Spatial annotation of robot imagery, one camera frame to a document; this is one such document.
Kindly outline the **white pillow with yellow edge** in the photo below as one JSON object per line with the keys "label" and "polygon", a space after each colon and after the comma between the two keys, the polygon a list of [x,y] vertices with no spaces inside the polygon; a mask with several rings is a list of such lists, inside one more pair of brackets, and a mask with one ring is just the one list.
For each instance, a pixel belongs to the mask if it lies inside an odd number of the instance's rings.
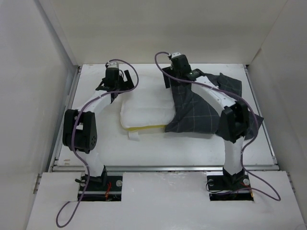
{"label": "white pillow with yellow edge", "polygon": [[175,116],[170,88],[158,77],[140,76],[137,88],[123,94],[120,122],[130,140],[139,141],[139,133],[155,133]]}

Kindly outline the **dark grey checked pillowcase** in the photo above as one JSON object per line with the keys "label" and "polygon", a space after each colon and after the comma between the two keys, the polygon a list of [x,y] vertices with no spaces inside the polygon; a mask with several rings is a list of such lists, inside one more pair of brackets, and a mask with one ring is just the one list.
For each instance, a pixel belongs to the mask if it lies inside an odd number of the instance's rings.
{"label": "dark grey checked pillowcase", "polygon": [[[220,73],[206,74],[212,84],[221,90],[242,96],[242,82]],[[220,116],[203,98],[191,91],[191,87],[179,84],[171,86],[175,115],[165,126],[165,132],[201,133],[220,135],[218,126]],[[252,113],[249,112],[249,128],[245,140],[252,139],[256,134],[256,125]]]}

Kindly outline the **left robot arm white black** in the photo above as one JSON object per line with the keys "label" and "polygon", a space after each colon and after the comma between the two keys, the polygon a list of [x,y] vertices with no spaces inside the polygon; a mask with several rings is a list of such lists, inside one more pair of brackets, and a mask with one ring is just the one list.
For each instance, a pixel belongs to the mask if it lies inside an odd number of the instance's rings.
{"label": "left robot arm white black", "polygon": [[119,94],[130,92],[134,88],[128,70],[107,67],[105,77],[96,87],[92,97],[78,108],[66,110],[64,114],[62,143],[84,164],[85,182],[97,190],[107,186],[107,172],[96,147],[96,117]]}

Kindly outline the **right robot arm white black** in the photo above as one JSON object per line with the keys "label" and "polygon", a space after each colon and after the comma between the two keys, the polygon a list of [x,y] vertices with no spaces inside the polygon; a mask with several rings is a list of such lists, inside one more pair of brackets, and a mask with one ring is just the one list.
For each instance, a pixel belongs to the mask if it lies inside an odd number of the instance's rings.
{"label": "right robot arm white black", "polygon": [[218,114],[218,135],[224,140],[225,161],[223,174],[210,181],[219,190],[233,190],[246,178],[243,166],[244,139],[249,128],[249,105],[240,96],[221,89],[213,75],[192,69],[185,55],[168,54],[171,65],[162,69],[165,84],[186,86],[201,97]]}

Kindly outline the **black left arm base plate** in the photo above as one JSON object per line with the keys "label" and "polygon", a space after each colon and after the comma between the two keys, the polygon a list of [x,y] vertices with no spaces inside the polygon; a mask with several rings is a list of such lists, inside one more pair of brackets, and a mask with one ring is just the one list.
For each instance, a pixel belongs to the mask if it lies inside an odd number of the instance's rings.
{"label": "black left arm base plate", "polygon": [[118,202],[121,201],[123,176],[108,175],[105,182],[90,181],[81,201]]}

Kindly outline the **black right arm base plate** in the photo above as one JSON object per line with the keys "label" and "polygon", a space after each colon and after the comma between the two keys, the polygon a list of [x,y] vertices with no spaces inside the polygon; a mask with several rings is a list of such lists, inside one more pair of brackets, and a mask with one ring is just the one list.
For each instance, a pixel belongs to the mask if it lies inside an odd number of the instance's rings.
{"label": "black right arm base plate", "polygon": [[254,201],[247,174],[231,181],[226,175],[207,175],[206,190],[210,201]]}

